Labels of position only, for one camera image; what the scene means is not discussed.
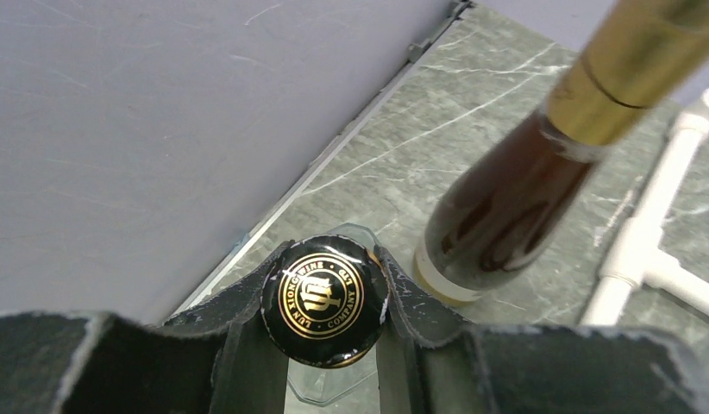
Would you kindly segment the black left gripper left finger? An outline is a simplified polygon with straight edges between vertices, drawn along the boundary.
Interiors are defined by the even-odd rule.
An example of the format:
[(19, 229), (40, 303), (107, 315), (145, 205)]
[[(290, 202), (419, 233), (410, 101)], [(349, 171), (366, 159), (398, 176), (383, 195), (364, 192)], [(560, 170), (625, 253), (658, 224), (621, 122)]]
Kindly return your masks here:
[(287, 358), (260, 316), (274, 249), (160, 326), (112, 312), (0, 312), (0, 413), (281, 413)]

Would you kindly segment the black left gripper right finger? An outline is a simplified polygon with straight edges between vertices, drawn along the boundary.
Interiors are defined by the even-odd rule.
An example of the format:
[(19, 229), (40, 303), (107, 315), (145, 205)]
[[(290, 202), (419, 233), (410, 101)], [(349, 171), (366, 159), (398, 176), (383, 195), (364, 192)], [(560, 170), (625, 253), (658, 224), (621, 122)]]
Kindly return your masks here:
[(391, 290), (384, 413), (709, 413), (709, 377), (659, 329), (473, 323), (374, 250)]

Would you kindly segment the small clear bottle black cap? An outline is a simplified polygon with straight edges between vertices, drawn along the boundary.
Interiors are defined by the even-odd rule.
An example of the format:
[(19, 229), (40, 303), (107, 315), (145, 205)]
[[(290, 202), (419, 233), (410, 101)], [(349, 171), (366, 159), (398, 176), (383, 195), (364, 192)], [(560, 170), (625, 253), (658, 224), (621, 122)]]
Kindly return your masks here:
[(327, 406), (376, 374), (391, 289), (374, 232), (344, 223), (294, 242), (265, 272), (260, 314), (296, 398)]

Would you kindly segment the dark red wine bottle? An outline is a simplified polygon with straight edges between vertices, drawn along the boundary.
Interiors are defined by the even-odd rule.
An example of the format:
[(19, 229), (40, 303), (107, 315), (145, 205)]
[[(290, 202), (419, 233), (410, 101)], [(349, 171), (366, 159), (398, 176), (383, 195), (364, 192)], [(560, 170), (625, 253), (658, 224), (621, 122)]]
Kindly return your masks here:
[(432, 212), (415, 278), (450, 304), (515, 279), (616, 144), (709, 60), (709, 1), (618, 1), (544, 100)]

